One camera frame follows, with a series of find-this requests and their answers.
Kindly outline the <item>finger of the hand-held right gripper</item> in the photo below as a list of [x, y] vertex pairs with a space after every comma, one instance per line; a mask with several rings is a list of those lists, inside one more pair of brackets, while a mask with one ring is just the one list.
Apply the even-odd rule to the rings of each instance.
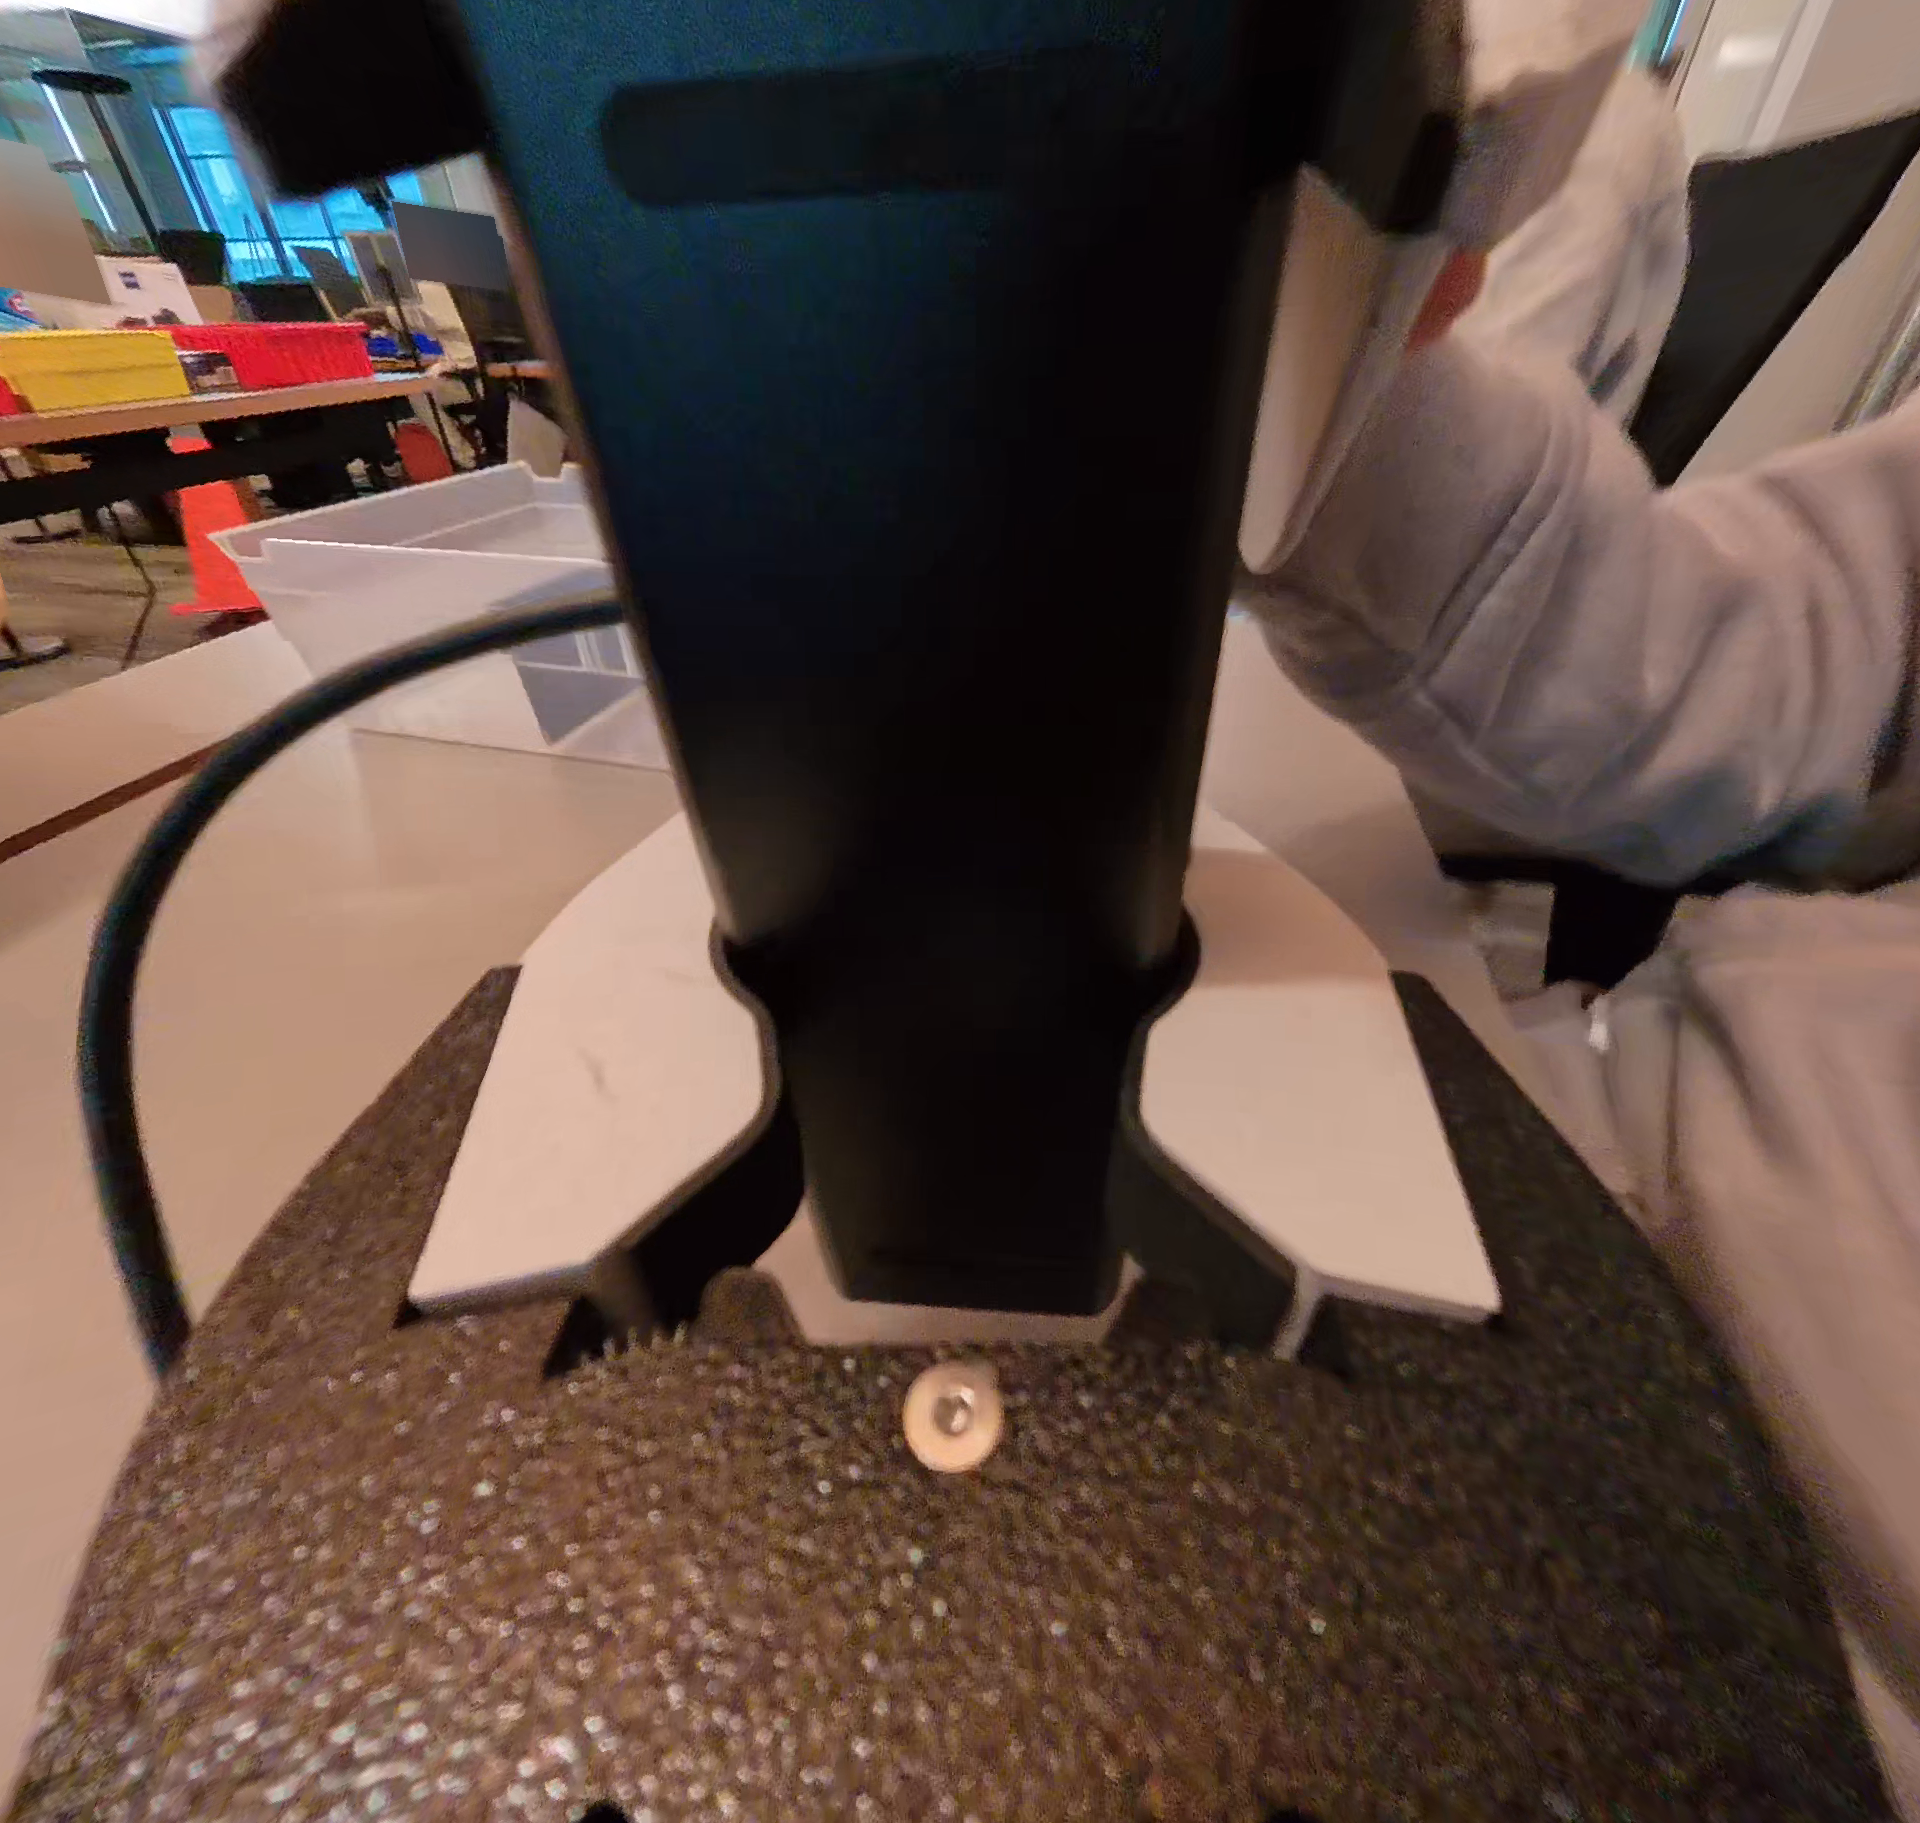
[[210, 0], [195, 76], [287, 198], [493, 145], [453, 0]]

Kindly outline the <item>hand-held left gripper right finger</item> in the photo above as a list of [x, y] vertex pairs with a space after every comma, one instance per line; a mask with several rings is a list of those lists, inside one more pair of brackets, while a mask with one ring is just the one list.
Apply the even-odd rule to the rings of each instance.
[[1379, 949], [1195, 812], [1177, 969], [1115, 1148], [1120, 1290], [1301, 1359], [1340, 1305], [1478, 1327], [1499, 1285]]

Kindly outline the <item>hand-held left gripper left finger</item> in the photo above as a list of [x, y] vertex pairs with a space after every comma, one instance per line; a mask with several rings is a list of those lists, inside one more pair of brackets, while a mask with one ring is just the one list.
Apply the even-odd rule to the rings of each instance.
[[422, 1313], [582, 1299], [612, 1332], [668, 1322], [630, 1247], [772, 1123], [750, 1002], [716, 967], [684, 814], [525, 952], [407, 1299]]

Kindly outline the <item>clear plastic storage bin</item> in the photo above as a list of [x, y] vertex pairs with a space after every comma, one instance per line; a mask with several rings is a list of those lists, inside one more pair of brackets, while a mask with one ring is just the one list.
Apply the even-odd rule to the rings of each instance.
[[[213, 531], [311, 680], [495, 610], [609, 596], [580, 467], [486, 467]], [[636, 652], [576, 633], [397, 685], [348, 727], [513, 754], [668, 770]]]

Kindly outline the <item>person's right forearm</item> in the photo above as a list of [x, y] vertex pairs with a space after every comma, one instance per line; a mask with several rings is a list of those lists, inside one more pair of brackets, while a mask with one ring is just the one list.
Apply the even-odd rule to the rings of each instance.
[[1299, 547], [1238, 571], [1276, 664], [1434, 805], [1647, 884], [1916, 869], [1916, 403], [1659, 488], [1619, 411], [1689, 253], [1664, 86], [1379, 399]]

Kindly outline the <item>person's right hand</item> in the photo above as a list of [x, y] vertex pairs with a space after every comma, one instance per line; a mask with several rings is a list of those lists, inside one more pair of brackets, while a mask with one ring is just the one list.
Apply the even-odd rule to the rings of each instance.
[[1484, 288], [1488, 253], [1456, 249], [1434, 275], [1426, 297], [1407, 330], [1405, 351], [1413, 353], [1436, 345], [1469, 310]]

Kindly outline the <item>dark computer monitor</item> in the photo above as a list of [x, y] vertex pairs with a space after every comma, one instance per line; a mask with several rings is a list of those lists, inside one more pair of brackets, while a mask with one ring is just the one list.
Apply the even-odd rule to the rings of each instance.
[[511, 289], [506, 242], [493, 217], [423, 203], [392, 203], [397, 246], [416, 281], [491, 294]]

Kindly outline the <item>yellow plastic bin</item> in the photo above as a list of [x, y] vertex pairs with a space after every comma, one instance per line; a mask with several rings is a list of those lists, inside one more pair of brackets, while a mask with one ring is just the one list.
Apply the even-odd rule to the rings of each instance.
[[2, 380], [12, 401], [38, 416], [192, 395], [165, 330], [2, 333]]

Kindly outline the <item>black chair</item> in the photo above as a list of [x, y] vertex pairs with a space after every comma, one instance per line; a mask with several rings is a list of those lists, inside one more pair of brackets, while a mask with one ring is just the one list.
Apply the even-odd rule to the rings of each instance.
[[1691, 255], [1667, 336], [1626, 425], [1656, 486], [1715, 426], [1860, 249], [1917, 153], [1917, 112], [1742, 156], [1689, 179]]

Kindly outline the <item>person's torso in pale clothing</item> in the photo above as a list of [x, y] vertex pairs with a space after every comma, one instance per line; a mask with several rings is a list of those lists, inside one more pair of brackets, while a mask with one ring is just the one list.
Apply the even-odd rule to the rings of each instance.
[[1718, 1332], [1916, 1818], [1917, 884], [1586, 888], [1450, 859], [1548, 1116]]

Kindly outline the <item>orange traffic cone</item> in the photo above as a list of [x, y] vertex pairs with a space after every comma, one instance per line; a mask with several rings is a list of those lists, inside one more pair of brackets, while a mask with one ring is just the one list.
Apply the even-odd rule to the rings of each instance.
[[252, 526], [266, 515], [252, 482], [202, 482], [165, 496], [185, 539], [191, 596], [172, 605], [172, 616], [206, 627], [251, 625], [268, 617], [252, 584], [236, 567], [216, 534]]

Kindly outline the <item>wooden table with black frame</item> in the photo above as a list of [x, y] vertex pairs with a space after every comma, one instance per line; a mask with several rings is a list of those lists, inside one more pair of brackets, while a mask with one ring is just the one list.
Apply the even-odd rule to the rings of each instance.
[[2, 423], [2, 520], [12, 531], [73, 515], [89, 534], [182, 547], [180, 493], [219, 482], [268, 488], [273, 506], [307, 513], [408, 485], [397, 430], [423, 423], [448, 441], [449, 421], [491, 416], [491, 399], [543, 386], [537, 357], [476, 371], [380, 371], [271, 393], [206, 393]]

